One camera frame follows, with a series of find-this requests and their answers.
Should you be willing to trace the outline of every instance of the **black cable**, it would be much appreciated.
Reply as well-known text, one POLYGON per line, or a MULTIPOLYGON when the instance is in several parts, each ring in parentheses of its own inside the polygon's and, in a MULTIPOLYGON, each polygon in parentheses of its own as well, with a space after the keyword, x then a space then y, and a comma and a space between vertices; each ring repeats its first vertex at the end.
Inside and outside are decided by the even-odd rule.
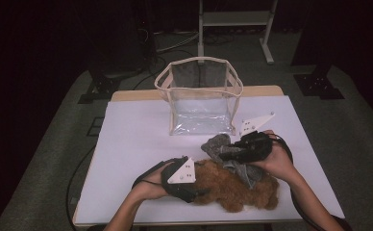
POLYGON ((189 54, 190 57, 195 57, 195 55, 193 55, 192 53, 190 53, 186 50, 167 50, 167 51, 162 51, 160 54, 166 54, 166 53, 170 53, 170 52, 184 52, 184 53, 189 54))
POLYGON ((160 53, 163 53, 165 51, 169 51, 169 50, 178 48, 180 46, 185 46, 187 44, 190 44, 192 41, 196 41, 197 39, 198 39, 198 33, 194 33, 194 36, 192 36, 190 38, 187 38, 187 39, 185 39, 183 41, 180 41, 180 42, 178 42, 175 45, 172 45, 172 46, 169 46, 169 47, 166 47, 166 48, 162 48, 162 49, 156 49, 156 52, 160 54, 160 53))
POLYGON ((162 186, 162 184, 159 184, 159 183, 156 183, 156 182, 152 182, 152 181, 148 181, 148 180, 141 180, 143 182, 147 182, 147 183, 150 183, 152 185, 156 185, 156 186, 162 186))
POLYGON ((228 6, 228 4, 229 4, 229 0, 226 0, 226 1, 225 1, 225 4, 223 5, 223 7, 222 7, 222 9, 221 9, 220 11, 225 10, 226 7, 228 6))
POLYGON ((76 175, 76 172, 78 171, 79 167, 82 165, 84 160, 87 158, 87 156, 92 153, 96 145, 94 145, 89 152, 82 158, 82 160, 79 162, 79 164, 76 166, 75 170, 73 171, 72 176, 70 177, 69 183, 67 184, 67 189, 66 189, 66 196, 65 196, 65 209, 66 209, 66 215, 67 215, 67 220, 69 221, 70 227, 72 230, 77 231, 75 224, 72 221, 72 218, 70 217, 69 214, 69 191, 70 191, 70 186, 72 185, 73 178, 76 175))
POLYGON ((179 37, 185 37, 190 38, 191 36, 196 35, 196 31, 190 31, 190 32, 168 32, 170 35, 179 36, 179 37))
MULTIPOLYGON (((280 136, 275 135, 275 134, 270 134, 269 137, 270 136, 276 136, 277 137, 277 139, 271 138, 271 140, 276 141, 277 143, 279 143, 283 147, 283 149, 286 151, 286 153, 288 155, 288 158, 291 160, 292 163, 294 163, 293 158, 292 158, 292 153, 291 153, 290 149, 288 148, 288 145, 286 144, 285 140, 283 140, 280 136)), ((294 192, 292 191, 292 189, 290 189, 290 193, 291 193, 291 200, 292 200, 292 203, 294 205, 294 208, 295 208, 295 210, 297 210, 297 212, 301 216, 301 218, 303 218, 303 220, 307 224, 309 224, 311 227, 313 227, 315 230, 317 230, 317 231, 325 231, 325 229, 323 229, 321 226, 319 226, 317 223, 315 223, 303 211, 303 209, 300 207, 300 204, 298 203, 297 198, 295 197, 294 192)))
POLYGON ((136 89, 136 88, 137 88, 137 87, 138 87, 142 82, 144 82, 145 80, 149 79, 150 77, 155 76, 156 74, 162 72, 162 71, 165 69, 165 67, 166 67, 166 60, 165 60, 164 58, 160 57, 160 56, 157 56, 157 58, 159 58, 160 60, 163 61, 163 67, 160 68, 160 70, 158 70, 158 71, 155 72, 155 73, 152 73, 151 69, 148 68, 148 71, 150 72, 150 75, 148 75, 147 77, 145 77, 145 78, 143 78, 142 80, 140 80, 140 81, 139 81, 139 82, 138 82, 138 83, 133 87, 133 90, 135 90, 135 89, 136 89))
POLYGON ((232 42, 235 40, 235 34, 234 33, 228 33, 227 36, 230 36, 231 38, 226 38, 225 36, 220 36, 217 33, 207 34, 204 37, 204 43, 208 46, 220 46, 229 42, 232 42))

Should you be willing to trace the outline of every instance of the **wire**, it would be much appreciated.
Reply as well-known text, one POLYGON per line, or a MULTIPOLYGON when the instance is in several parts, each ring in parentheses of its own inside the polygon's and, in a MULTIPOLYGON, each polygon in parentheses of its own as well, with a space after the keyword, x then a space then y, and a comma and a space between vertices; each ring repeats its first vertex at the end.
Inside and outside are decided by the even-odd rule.
POLYGON ((209 46, 220 46, 235 40, 235 35, 233 33, 229 33, 231 38, 226 38, 225 36, 219 35, 207 35, 205 36, 204 43, 209 46))
POLYGON ((152 181, 148 181, 148 180, 144 180, 144 179, 142 179, 141 181, 150 183, 152 185, 162 186, 162 184, 160 184, 160 183, 156 183, 156 182, 152 182, 152 181))
MULTIPOLYGON (((279 143, 283 149, 286 151, 287 155, 288 155, 288 158, 291 160, 292 163, 294 163, 293 161, 293 158, 292 158, 292 153, 291 153, 291 150, 288 148, 288 145, 286 144, 285 140, 283 140, 283 138, 281 138, 280 136, 277 136, 275 134, 273 134, 274 136, 277 137, 277 139, 271 139, 273 141, 276 141, 277 143, 279 143)), ((315 230, 318 230, 318 231, 325 231, 325 229, 323 229, 321 226, 319 226, 317 223, 315 223, 304 211, 303 209, 300 207, 300 204, 298 203, 297 201, 297 198, 295 197, 294 195, 294 192, 292 191, 292 189, 290 189, 290 194, 291 194, 291 200, 292 200, 292 203, 294 205, 294 208, 295 210, 297 210, 298 214, 301 216, 301 218, 303 218, 303 220, 308 223, 310 226, 312 226, 315 230)))
POLYGON ((163 48, 163 49, 157 49, 157 53, 162 53, 162 52, 165 52, 165 51, 168 51, 168 50, 180 47, 182 45, 188 44, 188 43, 194 41, 195 39, 197 39, 198 36, 199 36, 199 34, 195 33, 195 35, 193 35, 192 37, 187 38, 187 39, 185 39, 183 41, 180 41, 180 42, 176 43, 175 45, 172 45, 172 46, 169 46, 169 47, 166 47, 166 48, 163 48))
POLYGON ((160 56, 157 56, 157 58, 159 58, 160 60, 162 60, 163 61, 163 66, 162 66, 162 68, 160 68, 157 72, 152 72, 151 71, 151 69, 150 69, 150 67, 148 67, 148 71, 150 72, 150 75, 148 75, 147 77, 145 77, 145 78, 143 78, 142 80, 140 80, 134 87, 133 87, 133 90, 136 90, 137 89, 137 87, 142 83, 142 82, 144 82, 145 80, 147 80, 147 79, 149 79, 150 77, 155 77, 156 76, 156 74, 158 74, 158 73, 160 73, 160 72, 162 72, 164 69, 165 69, 165 67, 166 67, 166 60, 164 59, 164 58, 162 58, 162 57, 160 57, 160 56))
POLYGON ((76 172, 78 171, 79 167, 82 165, 82 163, 84 162, 84 160, 87 158, 87 156, 92 153, 92 151, 94 150, 94 148, 96 147, 96 145, 94 145, 89 151, 88 153, 82 158, 82 160, 79 162, 78 165, 76 165, 76 168, 75 170, 73 171, 73 174, 72 176, 70 177, 69 179, 69 183, 67 184, 67 189, 66 189, 66 196, 65 196, 65 209, 66 209, 66 215, 67 215, 67 220, 69 221, 69 224, 70 224, 70 227, 72 228, 72 230, 74 231, 77 231, 76 227, 75 227, 75 224, 73 223, 72 221, 72 218, 70 217, 70 214, 69 214, 69 191, 70 191, 70 186, 72 185, 72 181, 73 181, 73 178, 75 177, 76 175, 76 172))
POLYGON ((190 53, 190 52, 188 52, 188 51, 186 51, 186 50, 168 50, 168 51, 165 52, 165 54, 166 54, 166 53, 170 53, 170 52, 184 52, 184 53, 189 54, 190 57, 195 57, 195 55, 193 55, 192 53, 190 53))
POLYGON ((142 32, 144 32, 145 33, 145 40, 144 40, 144 42, 146 42, 147 40, 148 40, 148 31, 147 30, 145 30, 145 29, 142 29, 142 28, 138 28, 138 30, 139 31, 142 31, 142 32))

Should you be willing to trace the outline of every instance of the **wooden table edge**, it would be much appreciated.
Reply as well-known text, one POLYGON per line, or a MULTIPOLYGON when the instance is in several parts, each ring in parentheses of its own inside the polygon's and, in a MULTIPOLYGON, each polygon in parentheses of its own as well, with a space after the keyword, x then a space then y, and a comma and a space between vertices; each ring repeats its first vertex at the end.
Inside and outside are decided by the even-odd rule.
MULTIPOLYGON (((281 96, 283 90, 276 85, 269 86, 245 86, 242 97, 251 96, 281 96)), ((160 100, 158 90, 119 90, 112 95, 111 102, 116 101, 136 101, 136 100, 160 100)))

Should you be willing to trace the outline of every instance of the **metal stand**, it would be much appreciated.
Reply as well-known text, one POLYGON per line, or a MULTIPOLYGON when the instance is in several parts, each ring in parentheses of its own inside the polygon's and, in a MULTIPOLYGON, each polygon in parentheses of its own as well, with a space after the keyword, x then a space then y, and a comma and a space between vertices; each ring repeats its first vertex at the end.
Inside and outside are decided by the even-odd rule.
POLYGON ((250 26, 265 25, 264 38, 260 39, 261 49, 268 64, 274 64, 268 49, 268 38, 274 20, 278 0, 273 0, 270 11, 259 12, 214 12, 204 13, 203 0, 199 0, 199 40, 198 56, 204 55, 204 27, 209 26, 250 26))
POLYGON ((312 74, 296 74, 295 81, 305 96, 319 96, 321 99, 343 99, 342 93, 333 87, 327 78, 330 63, 318 64, 312 74))
POLYGON ((138 75, 142 69, 123 71, 108 69, 105 64, 92 64, 88 71, 93 81, 87 92, 81 95, 79 104, 90 104, 93 100, 110 100, 120 87, 122 80, 138 75))

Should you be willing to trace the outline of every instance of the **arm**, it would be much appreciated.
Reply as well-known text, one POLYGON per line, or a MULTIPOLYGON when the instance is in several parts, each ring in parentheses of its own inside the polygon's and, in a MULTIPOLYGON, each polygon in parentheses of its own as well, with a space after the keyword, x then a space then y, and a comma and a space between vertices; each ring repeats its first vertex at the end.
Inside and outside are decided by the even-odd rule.
MULTIPOLYGON (((154 171, 144 180, 159 184, 161 172, 166 166, 154 171)), ((129 192, 105 231, 129 231, 133 225, 137 210, 141 203, 147 199, 158 199, 167 195, 161 185, 141 181, 129 192)))
POLYGON ((273 143, 273 149, 264 161, 250 164, 261 167, 271 175, 286 181, 302 210, 320 227, 325 230, 343 230, 316 197, 304 177, 288 158, 286 151, 278 143, 273 143))

